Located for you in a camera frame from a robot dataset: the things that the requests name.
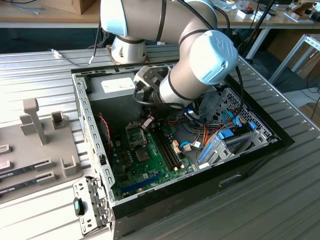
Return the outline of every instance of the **aluminum profile table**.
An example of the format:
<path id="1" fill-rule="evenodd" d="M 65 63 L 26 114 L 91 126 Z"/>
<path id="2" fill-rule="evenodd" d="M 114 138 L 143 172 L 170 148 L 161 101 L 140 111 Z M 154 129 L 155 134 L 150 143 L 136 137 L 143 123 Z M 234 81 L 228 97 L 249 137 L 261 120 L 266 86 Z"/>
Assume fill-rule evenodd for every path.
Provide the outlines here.
<path id="1" fill-rule="evenodd" d="M 299 50 L 303 47 L 304 44 L 310 45 L 309 48 L 305 51 L 302 57 L 296 62 L 296 64 L 291 69 L 292 72 L 296 72 L 300 69 L 302 63 L 311 55 L 314 56 L 317 52 L 320 51 L 320 34 L 304 34 L 300 40 L 296 43 L 296 45 L 289 52 L 288 56 L 283 60 L 277 70 L 269 79 L 270 83 L 274 83 L 284 69 L 288 66 L 288 64 L 292 61 L 293 57 L 299 52 Z"/>
<path id="2" fill-rule="evenodd" d="M 176 60 L 178 48 L 147 48 L 150 61 Z M 78 64 L 89 61 L 92 50 L 62 51 Z M 98 49 L 93 66 L 110 65 Z M 171 239 L 319 239 L 320 130 L 242 58 L 238 62 L 246 91 L 293 137 L 295 144 L 249 179 L 205 199 L 167 219 L 127 236 L 131 240 Z M 0 55 L 0 127 L 19 123 L 22 99 L 36 97 L 39 115 L 62 110 L 71 120 L 74 142 L 84 176 L 91 173 L 76 112 L 67 61 L 50 52 Z M 237 79 L 235 71 L 231 75 Z M 72 183 L 0 205 L 1 239 L 78 240 L 80 224 L 73 207 Z M 106 230 L 88 239 L 108 240 Z"/>

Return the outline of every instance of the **ram slot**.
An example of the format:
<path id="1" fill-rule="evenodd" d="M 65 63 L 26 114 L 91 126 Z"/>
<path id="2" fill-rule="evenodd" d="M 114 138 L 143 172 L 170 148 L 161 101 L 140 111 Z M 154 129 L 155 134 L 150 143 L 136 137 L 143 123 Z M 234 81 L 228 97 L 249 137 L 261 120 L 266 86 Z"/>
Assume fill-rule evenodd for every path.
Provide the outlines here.
<path id="1" fill-rule="evenodd" d="M 152 132 L 152 137 L 155 140 L 167 167 L 169 170 L 173 170 L 175 167 L 179 167 L 180 163 L 163 134 L 164 133 L 160 130 L 154 130 Z"/>

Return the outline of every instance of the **desk leg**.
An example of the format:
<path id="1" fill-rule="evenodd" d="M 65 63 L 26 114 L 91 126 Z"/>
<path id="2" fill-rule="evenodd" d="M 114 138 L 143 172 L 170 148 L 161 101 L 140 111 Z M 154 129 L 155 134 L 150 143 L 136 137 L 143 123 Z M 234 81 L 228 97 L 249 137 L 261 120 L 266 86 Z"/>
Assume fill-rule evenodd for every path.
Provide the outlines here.
<path id="1" fill-rule="evenodd" d="M 296 64 L 293 66 L 293 68 L 291 69 L 292 72 L 295 72 L 300 65 L 306 60 L 307 57 L 309 57 L 309 55 L 311 54 L 311 52 L 314 50 L 315 48 L 313 46 L 310 46 L 308 48 L 307 51 L 305 51 L 305 53 L 303 54 L 303 56 L 296 62 Z"/>
<path id="2" fill-rule="evenodd" d="M 300 40 L 296 43 L 296 45 L 289 52 L 288 56 L 286 56 L 286 58 L 283 60 L 283 62 L 280 64 L 280 66 L 275 70 L 274 74 L 270 77 L 270 79 L 269 79 L 270 83 L 273 84 L 277 80 L 277 78 L 280 76 L 280 74 L 284 71 L 284 69 L 287 67 L 287 65 L 291 62 L 294 55 L 301 49 L 301 47 L 305 43 L 306 38 L 307 38 L 307 35 L 305 35 L 305 34 L 300 38 Z"/>
<path id="3" fill-rule="evenodd" d="M 258 51 L 259 47 L 261 46 L 261 44 L 265 40 L 266 36 L 268 35 L 269 31 L 270 31 L 270 29 L 268 29 L 268 28 L 261 30 L 259 36 L 256 38 L 254 44 L 252 45 L 252 47 L 251 47 L 250 51 L 248 52 L 247 56 L 245 57 L 245 59 L 252 59 L 254 57 L 254 55 Z"/>

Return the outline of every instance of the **open pc case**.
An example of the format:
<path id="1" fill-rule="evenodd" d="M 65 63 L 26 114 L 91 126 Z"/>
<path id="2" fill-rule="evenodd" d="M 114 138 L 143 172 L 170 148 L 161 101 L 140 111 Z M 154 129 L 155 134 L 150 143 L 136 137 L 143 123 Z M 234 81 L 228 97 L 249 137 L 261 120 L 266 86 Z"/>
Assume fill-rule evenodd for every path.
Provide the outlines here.
<path id="1" fill-rule="evenodd" d="M 134 76 L 145 65 L 165 76 L 174 64 L 72 71 L 93 171 L 73 185 L 84 236 L 109 228 L 119 239 L 161 221 L 250 177 L 294 143 L 246 92 L 239 117 L 207 129 L 208 136 L 183 114 L 142 131 L 144 108 L 132 98 Z M 239 84 L 228 75 L 198 100 L 200 118 L 208 123 L 230 118 L 240 105 L 239 94 Z"/>

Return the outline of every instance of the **motherboard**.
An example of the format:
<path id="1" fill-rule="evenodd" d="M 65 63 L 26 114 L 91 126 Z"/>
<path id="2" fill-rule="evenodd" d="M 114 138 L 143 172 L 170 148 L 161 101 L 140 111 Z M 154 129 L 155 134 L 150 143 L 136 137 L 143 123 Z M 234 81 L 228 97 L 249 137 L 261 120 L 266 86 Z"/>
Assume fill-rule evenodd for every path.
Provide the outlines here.
<path id="1" fill-rule="evenodd" d="M 116 200 L 141 193 L 194 171 L 181 151 L 170 126 L 158 124 L 143 132 L 138 123 L 130 123 L 124 132 L 111 137 Z"/>

